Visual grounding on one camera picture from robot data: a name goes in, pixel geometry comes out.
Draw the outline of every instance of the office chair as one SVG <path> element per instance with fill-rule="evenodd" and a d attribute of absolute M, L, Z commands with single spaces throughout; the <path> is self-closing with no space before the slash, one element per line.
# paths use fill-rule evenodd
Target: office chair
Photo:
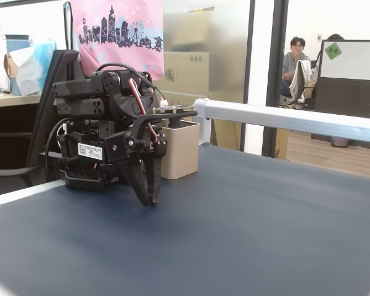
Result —
<path fill-rule="evenodd" d="M 33 125 L 33 132 L 31 134 L 0 133 L 0 137 L 30 138 L 25 167 L 11 170 L 0 170 L 0 178 L 21 177 L 27 187 L 33 185 L 30 176 L 39 168 L 38 154 L 44 151 L 49 124 L 54 116 L 52 107 L 54 105 L 55 98 L 51 91 L 52 84 L 65 80 L 64 74 L 67 69 L 67 64 L 76 61 L 77 57 L 78 51 L 54 51 L 38 104 L 37 114 Z"/>

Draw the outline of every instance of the black cable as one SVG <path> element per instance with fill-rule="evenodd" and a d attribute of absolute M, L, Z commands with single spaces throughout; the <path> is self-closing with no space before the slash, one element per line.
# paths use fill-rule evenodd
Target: black cable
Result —
<path fill-rule="evenodd" d="M 146 83 L 146 85 L 149 87 L 149 88 L 153 88 L 153 89 L 157 89 L 156 85 L 154 85 L 152 82 L 150 82 L 148 80 L 148 78 L 146 78 L 145 76 L 142 76 L 136 69 L 134 69 L 133 67 L 130 67 L 129 65 L 127 64 L 123 64 L 123 63 L 107 63 L 107 64 L 103 64 L 101 65 L 99 68 L 97 68 L 96 71 L 101 71 L 102 69 L 104 69 L 105 67 L 122 67 L 122 68 L 126 68 L 128 69 L 129 71 L 131 71 L 132 73 L 134 73 L 138 78 L 140 78 L 143 82 Z"/>
<path fill-rule="evenodd" d="M 72 4 L 69 2 L 68 7 L 70 8 L 70 49 L 73 50 L 73 10 Z M 74 80 L 74 63 L 70 63 L 70 79 Z"/>
<path fill-rule="evenodd" d="M 166 100 L 165 96 L 163 95 L 163 93 L 158 88 L 156 88 L 156 91 L 161 95 L 163 100 Z"/>
<path fill-rule="evenodd" d="M 72 118 L 70 118 L 70 117 L 69 118 L 64 118 L 61 121 L 59 121 L 58 123 L 56 123 L 55 127 L 53 128 L 53 130 L 49 134 L 47 146 L 45 147 L 45 155 L 44 155 L 44 160 L 45 160 L 45 180 L 46 180 L 46 182 L 49 182 L 49 176 L 48 176 L 48 153 L 49 153 L 49 145 L 50 145 L 50 143 L 52 141 L 52 136 L 55 134 L 55 132 L 57 131 L 57 129 L 63 123 L 65 123 L 67 120 L 71 120 L 71 119 Z"/>
<path fill-rule="evenodd" d="M 66 49 L 68 49 L 66 4 L 67 2 L 63 4 L 63 15 L 64 15 L 64 36 L 66 37 Z"/>

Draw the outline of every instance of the trash bin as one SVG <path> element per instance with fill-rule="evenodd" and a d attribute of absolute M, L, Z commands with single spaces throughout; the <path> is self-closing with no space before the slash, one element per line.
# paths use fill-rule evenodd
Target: trash bin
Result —
<path fill-rule="evenodd" d="M 350 145 L 350 140 L 339 137 L 332 137 L 331 145 L 338 148 L 347 148 Z"/>

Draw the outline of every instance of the wooden floor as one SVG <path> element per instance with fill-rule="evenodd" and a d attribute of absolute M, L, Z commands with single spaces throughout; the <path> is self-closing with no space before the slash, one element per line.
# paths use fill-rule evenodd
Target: wooden floor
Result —
<path fill-rule="evenodd" d="M 370 177 L 370 149 L 332 147 L 329 142 L 312 140 L 307 133 L 289 133 L 287 159 L 291 162 Z"/>

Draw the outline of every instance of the black frame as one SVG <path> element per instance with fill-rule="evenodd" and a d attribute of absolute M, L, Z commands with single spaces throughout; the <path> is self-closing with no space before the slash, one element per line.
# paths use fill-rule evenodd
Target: black frame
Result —
<path fill-rule="evenodd" d="M 255 15 L 255 1 L 250 0 L 249 4 L 249 20 L 248 20 L 248 38 L 247 38 L 247 55 L 245 57 L 245 80 L 244 80 L 244 98 L 242 100 L 243 104 L 248 104 L 248 88 L 249 88 L 249 78 L 251 70 L 251 52 L 252 52 L 252 37 L 253 37 L 253 18 Z M 245 127 L 246 124 L 241 124 L 241 134 L 240 134 L 240 151 L 244 152 L 245 143 Z"/>
<path fill-rule="evenodd" d="M 253 0 L 253 11 L 255 12 L 255 0 Z M 284 46 L 286 37 L 286 23 L 289 0 L 275 0 L 273 11 L 273 26 L 271 29 L 269 75 L 266 93 L 266 106 L 279 107 L 279 96 L 281 94 L 282 62 L 284 59 Z M 247 59 L 245 66 L 244 103 L 248 104 L 248 88 L 250 75 L 250 56 L 252 50 L 252 31 L 249 25 Z M 262 156 L 274 157 L 276 150 L 276 128 L 264 128 Z M 245 124 L 241 126 L 240 151 L 245 146 Z"/>
<path fill-rule="evenodd" d="M 317 98 L 318 98 L 318 81 L 321 77 L 321 70 L 322 70 L 322 60 L 323 60 L 323 47 L 324 47 L 324 44 L 325 44 L 325 41 L 338 41 L 338 40 L 322 40 L 322 43 L 321 43 L 321 50 L 319 51 L 319 53 L 321 54 L 319 56 L 319 67 L 318 67 L 318 80 L 316 81 L 316 91 L 315 91 L 315 102 L 314 102 L 314 110 L 316 110 L 316 102 L 318 101 Z"/>

